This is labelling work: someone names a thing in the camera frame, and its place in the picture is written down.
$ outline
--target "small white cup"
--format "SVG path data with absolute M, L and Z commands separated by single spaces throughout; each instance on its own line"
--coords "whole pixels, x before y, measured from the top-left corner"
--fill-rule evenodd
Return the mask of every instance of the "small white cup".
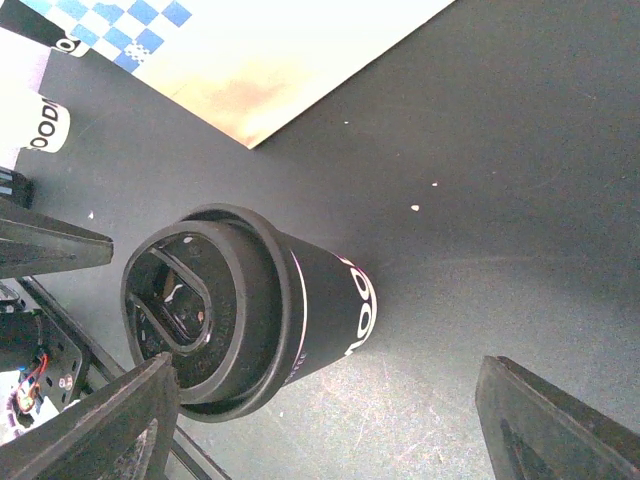
M 67 140 L 69 110 L 42 95 L 0 82 L 0 145 L 55 153 Z

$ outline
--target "wire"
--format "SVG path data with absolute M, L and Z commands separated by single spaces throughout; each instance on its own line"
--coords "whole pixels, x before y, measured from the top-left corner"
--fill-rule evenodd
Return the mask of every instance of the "wire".
M 20 382 L 20 385 L 18 385 L 18 389 L 16 390 L 16 401 L 18 403 L 18 408 L 22 413 L 28 413 L 34 407 L 36 395 L 40 390 L 38 380 L 40 380 L 40 377 L 47 370 L 48 366 L 49 355 L 42 353 L 40 364 L 33 369 L 27 378 Z M 25 391 L 23 388 L 25 383 L 30 385 L 29 390 Z

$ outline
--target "black plastic lid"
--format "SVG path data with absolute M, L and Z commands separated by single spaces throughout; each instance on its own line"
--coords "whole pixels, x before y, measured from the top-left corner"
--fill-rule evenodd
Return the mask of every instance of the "black plastic lid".
M 134 359 L 170 351 L 183 404 L 242 395 L 278 343 L 275 268 L 239 227 L 187 221 L 158 232 L 129 261 L 123 301 Z

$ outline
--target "brown stain on paper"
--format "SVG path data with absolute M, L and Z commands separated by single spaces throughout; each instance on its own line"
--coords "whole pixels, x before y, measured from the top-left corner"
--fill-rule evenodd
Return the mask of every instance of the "brown stain on paper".
M 191 77 L 172 99 L 252 148 L 295 116 L 291 106 L 310 76 L 293 62 L 254 60 L 216 83 L 202 74 Z

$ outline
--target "white stripe on cup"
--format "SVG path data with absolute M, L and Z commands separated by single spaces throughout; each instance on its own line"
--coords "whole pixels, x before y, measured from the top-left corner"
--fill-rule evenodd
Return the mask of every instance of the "white stripe on cup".
M 300 354 L 302 353 L 302 346 L 304 345 L 304 337 L 307 335 L 307 286 L 304 283 L 304 276 L 302 275 L 302 269 L 300 268 L 298 259 L 296 258 L 293 252 L 291 252 L 291 256 L 293 257 L 293 261 L 296 262 L 296 267 L 298 267 L 298 274 L 300 275 L 300 285 L 302 286 L 302 305 L 303 305 L 302 335 L 300 335 L 300 346 L 298 347 L 296 360 L 295 362 L 293 362 L 293 364 L 295 365 L 296 363 L 298 363 L 298 359 L 300 358 Z

